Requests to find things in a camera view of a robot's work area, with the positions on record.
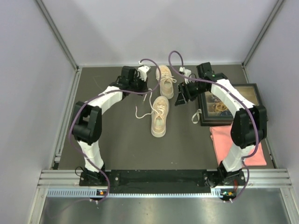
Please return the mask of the white shoelace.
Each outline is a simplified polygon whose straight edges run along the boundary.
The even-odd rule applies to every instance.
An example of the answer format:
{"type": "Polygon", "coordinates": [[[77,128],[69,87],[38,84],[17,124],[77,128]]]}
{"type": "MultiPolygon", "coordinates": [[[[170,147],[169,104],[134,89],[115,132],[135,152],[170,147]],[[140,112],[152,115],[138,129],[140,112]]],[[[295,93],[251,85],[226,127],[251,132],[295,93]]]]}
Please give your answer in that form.
{"type": "Polygon", "coordinates": [[[137,119],[142,119],[146,116],[151,116],[152,112],[151,112],[151,106],[153,104],[153,102],[155,101],[152,100],[152,96],[153,93],[149,93],[146,94],[145,97],[143,98],[143,102],[141,103],[141,105],[136,105],[135,106],[135,117],[137,119]]]}

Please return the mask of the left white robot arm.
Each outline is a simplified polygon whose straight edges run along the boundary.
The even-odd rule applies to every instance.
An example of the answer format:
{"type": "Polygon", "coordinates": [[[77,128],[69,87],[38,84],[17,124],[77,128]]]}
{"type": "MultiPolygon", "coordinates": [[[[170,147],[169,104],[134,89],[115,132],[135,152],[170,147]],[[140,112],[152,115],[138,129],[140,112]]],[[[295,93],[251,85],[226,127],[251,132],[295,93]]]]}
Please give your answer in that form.
{"type": "Polygon", "coordinates": [[[121,74],[101,93],[101,97],[86,105],[80,101],[75,104],[72,118],[75,123],[71,134],[84,154],[85,167],[81,175],[84,181],[91,181],[96,185],[105,182],[104,162],[99,149],[102,115],[111,106],[122,101],[131,91],[147,92],[149,71],[150,67],[147,65],[141,65],[137,69],[123,66],[121,74]]]}

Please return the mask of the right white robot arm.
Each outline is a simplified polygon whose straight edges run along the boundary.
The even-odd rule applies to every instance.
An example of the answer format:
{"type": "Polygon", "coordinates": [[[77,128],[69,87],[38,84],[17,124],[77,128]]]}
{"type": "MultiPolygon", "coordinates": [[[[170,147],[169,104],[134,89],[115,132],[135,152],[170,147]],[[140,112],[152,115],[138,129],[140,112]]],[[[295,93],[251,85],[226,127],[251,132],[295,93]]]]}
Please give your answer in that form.
{"type": "Polygon", "coordinates": [[[178,85],[175,104],[187,104],[200,94],[210,92],[233,115],[230,130],[232,146],[220,162],[217,172],[205,177],[210,187],[228,185],[241,177],[245,160],[257,152],[260,141],[267,136],[267,111],[263,105],[255,105],[242,96],[223,73],[212,71],[210,63],[200,64],[197,69],[200,78],[192,77],[191,72],[183,66],[177,71],[185,80],[178,85]]]}

